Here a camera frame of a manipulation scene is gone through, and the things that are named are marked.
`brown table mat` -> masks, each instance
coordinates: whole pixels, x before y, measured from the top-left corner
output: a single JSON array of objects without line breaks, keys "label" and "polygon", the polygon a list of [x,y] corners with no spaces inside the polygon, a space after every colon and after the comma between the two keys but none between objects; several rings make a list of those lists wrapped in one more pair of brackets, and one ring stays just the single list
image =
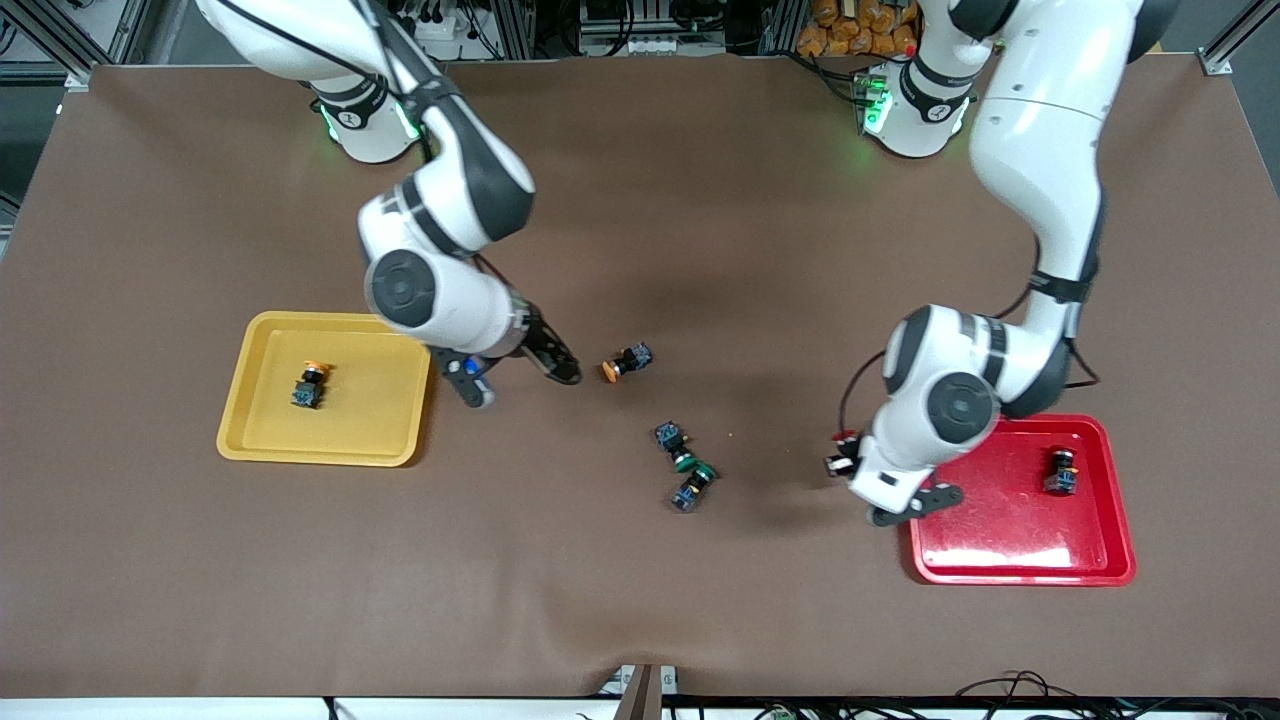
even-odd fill
[{"label": "brown table mat", "polygon": [[[892,158],[782,59],[454,74],[539,186],[490,258],[585,364],[654,365],[511,361],[483,413],[438,388],[402,469],[223,460],[246,324],[364,310],[353,214],[413,160],[349,161],[252,69],[101,68],[0,264],[0,692],[572,694],[662,661],[716,694],[1274,694],[1280,205],[1228,79],[1146,58],[1103,136],[1105,383],[1059,409],[1107,425],[1139,570],[1080,591],[919,584],[819,464],[893,323],[1025,282],[964,137]],[[667,419],[724,475],[696,516]]]}]

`red tray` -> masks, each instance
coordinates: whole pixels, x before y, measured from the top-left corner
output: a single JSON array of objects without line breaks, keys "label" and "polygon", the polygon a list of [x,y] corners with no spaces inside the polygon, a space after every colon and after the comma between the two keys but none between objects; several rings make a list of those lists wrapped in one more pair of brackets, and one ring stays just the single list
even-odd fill
[{"label": "red tray", "polygon": [[[1076,492],[1042,489],[1053,447],[1075,451]],[[1115,587],[1138,561],[1107,433],[1087,415],[1001,420],[977,450],[938,468],[964,502],[911,521],[915,568],[931,583]]]}]

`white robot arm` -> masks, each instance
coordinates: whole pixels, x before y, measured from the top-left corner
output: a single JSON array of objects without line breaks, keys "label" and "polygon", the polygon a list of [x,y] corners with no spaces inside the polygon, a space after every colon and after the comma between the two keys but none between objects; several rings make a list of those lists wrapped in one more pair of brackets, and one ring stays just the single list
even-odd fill
[{"label": "white robot arm", "polygon": [[[337,113],[340,124],[342,113],[369,118],[367,127],[339,140],[352,155],[348,142],[366,142],[369,155],[399,143],[401,104],[415,120],[411,129],[421,126],[439,141],[436,156],[370,200],[357,224],[370,307],[425,343],[468,406],[492,401],[483,374],[512,354],[558,383],[581,380],[577,360],[539,310],[467,263],[525,225],[534,201],[529,169],[384,8],[366,0],[197,5],[251,63],[303,81],[323,102],[344,108]],[[388,94],[399,104],[384,101]],[[375,123],[387,132],[372,132]]]},{"label": "white robot arm", "polygon": [[[1172,13],[1160,0],[1148,4],[1162,6],[1143,19],[1143,37]],[[886,68],[891,97],[869,129],[891,150],[923,156],[959,129],[973,78],[993,40],[1004,40],[969,154],[983,186],[1032,227],[1039,252],[1023,324],[928,305],[893,331],[883,365],[888,402],[827,460],[828,473],[872,503],[874,524],[946,506],[922,489],[938,465],[982,443],[1001,414],[1023,418],[1057,401],[1098,268],[1106,214],[1098,135],[1142,8],[1143,0],[922,0],[919,54]]]}]

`black cable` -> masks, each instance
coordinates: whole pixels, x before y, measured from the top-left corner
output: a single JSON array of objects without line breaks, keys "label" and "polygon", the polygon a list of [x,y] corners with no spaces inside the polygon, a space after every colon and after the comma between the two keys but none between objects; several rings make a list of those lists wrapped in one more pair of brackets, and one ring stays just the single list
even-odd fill
[{"label": "black cable", "polygon": [[845,386],[845,393],[840,396],[840,415],[838,415],[838,418],[836,420],[836,429],[837,429],[837,432],[841,436],[845,434],[846,432],[849,432],[846,429],[846,425],[845,425],[845,411],[849,409],[849,396],[851,396],[854,393],[854,387],[858,386],[858,380],[861,379],[863,373],[865,373],[867,369],[870,368],[873,363],[876,363],[877,360],[879,360],[883,356],[884,356],[884,351],[881,350],[876,355],[872,355],[870,357],[868,357],[867,361],[863,363],[863,366],[859,368],[856,373],[854,373],[852,378],[850,378],[849,384]]},{"label": "black cable", "polygon": [[311,45],[306,40],[302,40],[301,37],[293,35],[292,32],[288,32],[288,31],[284,31],[282,28],[275,27],[274,24],[271,24],[271,23],[269,23],[269,22],[259,18],[257,15],[253,15],[253,14],[248,13],[247,10],[244,10],[243,8],[241,8],[237,4],[232,3],[230,0],[216,0],[216,1],[221,6],[224,6],[228,10],[236,13],[237,15],[244,18],[246,20],[256,24],[257,27],[260,27],[260,28],[262,28],[262,29],[265,29],[268,32],[273,32],[273,33],[283,37],[284,40],[288,40],[289,42],[297,45],[298,47],[302,47],[303,50],[307,50],[310,53],[315,53],[316,55],[320,55],[325,60],[329,60],[330,63],[338,65],[339,68],[346,68],[346,69],[356,73],[357,76],[367,79],[369,82],[378,82],[378,76],[372,76],[372,74],[370,74],[370,73],[367,73],[367,72],[357,68],[356,65],[348,63],[347,60],[343,60],[342,58],[338,58],[333,53],[328,53],[325,50],[321,50],[320,47],[316,47],[315,45]]},{"label": "black cable", "polygon": [[[9,35],[9,40],[5,40],[4,35],[9,31],[13,31],[13,33]],[[9,20],[4,20],[4,24],[0,26],[0,44],[4,44],[4,47],[0,47],[0,55],[8,53],[9,49],[13,47],[14,41],[17,40],[18,40],[18,26],[9,24]]]},{"label": "black cable", "polygon": [[513,284],[511,284],[511,281],[507,279],[507,275],[502,274],[502,272],[498,270],[498,268],[493,263],[490,263],[489,259],[485,258],[484,255],[476,252],[475,255],[471,256],[471,261],[475,264],[476,268],[485,270],[490,275],[498,278],[498,282],[500,282],[502,284],[507,287],[515,287]]},{"label": "black cable", "polygon": [[570,9],[573,5],[573,0],[561,0],[559,13],[556,13],[556,32],[559,33],[561,42],[564,44],[564,51],[570,55],[582,55],[579,50],[576,41],[570,41],[566,24],[572,24],[572,18],[566,18]]},{"label": "black cable", "polygon": [[[1034,272],[1036,268],[1039,268],[1039,254],[1041,254],[1039,238],[1037,237],[1036,238],[1036,260],[1032,261],[1032,272]],[[1010,313],[1012,313],[1014,310],[1018,310],[1019,307],[1021,307],[1023,302],[1027,302],[1027,299],[1030,296],[1030,293],[1032,293],[1032,286],[1030,286],[1030,283],[1027,283],[1027,287],[1023,288],[1023,292],[1021,292],[1021,295],[1018,296],[1018,300],[1014,300],[1014,302],[1009,307],[1005,307],[1000,313],[996,313],[995,315],[992,315],[992,318],[995,318],[997,320],[1001,320],[1001,319],[1009,316]]]},{"label": "black cable", "polygon": [[461,0],[460,5],[462,6],[462,14],[466,15],[467,22],[471,23],[471,27],[475,28],[476,35],[479,35],[480,45],[484,45],[484,49],[488,50],[490,55],[493,55],[494,60],[503,60],[504,58],[502,56],[502,53],[498,53],[498,49],[494,47],[492,42],[489,42],[489,36],[486,36],[484,28],[480,27],[480,17],[476,13],[476,6],[472,3],[472,0]]},{"label": "black cable", "polygon": [[[636,9],[631,4],[631,0],[620,0],[623,5],[622,13],[618,14],[618,40],[613,44],[613,47],[604,54],[605,58],[612,58],[618,54],[620,50],[627,46],[627,41],[631,40],[631,31],[636,27]],[[622,22],[626,20],[626,28],[623,29]]]},{"label": "black cable", "polygon": [[1062,389],[1071,389],[1078,387],[1093,387],[1101,383],[1102,378],[1100,378],[1098,374],[1093,372],[1093,368],[1091,368],[1089,364],[1084,361],[1084,357],[1080,356],[1080,348],[1075,346],[1075,338],[1068,338],[1064,342],[1066,342],[1066,351],[1071,354],[1071,357],[1074,357],[1075,363],[1080,366],[1082,370],[1084,370],[1084,374],[1089,375],[1089,379],[1074,383],[1066,383],[1065,386],[1062,386]]},{"label": "black cable", "polygon": [[865,55],[868,58],[878,58],[881,60],[884,60],[886,63],[893,63],[895,65],[905,65],[905,64],[908,64],[908,63],[911,61],[910,58],[906,58],[906,59],[904,59],[904,58],[890,58],[888,55],[881,55],[879,53],[858,53],[856,55],[854,55],[854,58],[858,58],[859,55]]},{"label": "black cable", "polygon": [[832,70],[828,70],[826,68],[822,68],[820,65],[818,65],[818,63],[805,60],[804,58],[800,56],[800,54],[792,53],[791,50],[771,50],[771,51],[765,53],[765,55],[778,55],[778,56],[782,56],[782,58],[790,58],[792,61],[795,61],[796,64],[799,64],[801,68],[804,68],[804,69],[809,70],[810,73],[814,73],[819,78],[822,78],[823,85],[827,86],[827,90],[829,90],[832,92],[832,95],[835,95],[836,97],[840,97],[841,100],[844,100],[845,102],[849,102],[850,105],[859,105],[859,106],[870,105],[870,102],[868,102],[865,100],[856,99],[852,95],[845,95],[844,92],[840,91],[840,88],[836,85],[833,85],[833,81],[842,81],[842,82],[847,82],[847,83],[852,85],[854,76],[851,76],[851,74],[837,73],[837,72],[832,72]]}]

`yellow tray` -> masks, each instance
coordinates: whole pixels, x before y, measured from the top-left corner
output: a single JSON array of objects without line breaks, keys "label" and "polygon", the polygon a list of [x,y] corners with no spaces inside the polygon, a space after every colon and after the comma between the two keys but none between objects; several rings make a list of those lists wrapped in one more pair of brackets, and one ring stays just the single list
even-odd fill
[{"label": "yellow tray", "polygon": [[[307,360],[329,365],[319,409],[293,405]],[[230,460],[403,465],[430,378],[425,347],[375,315],[269,311],[244,331],[218,451]]]}]

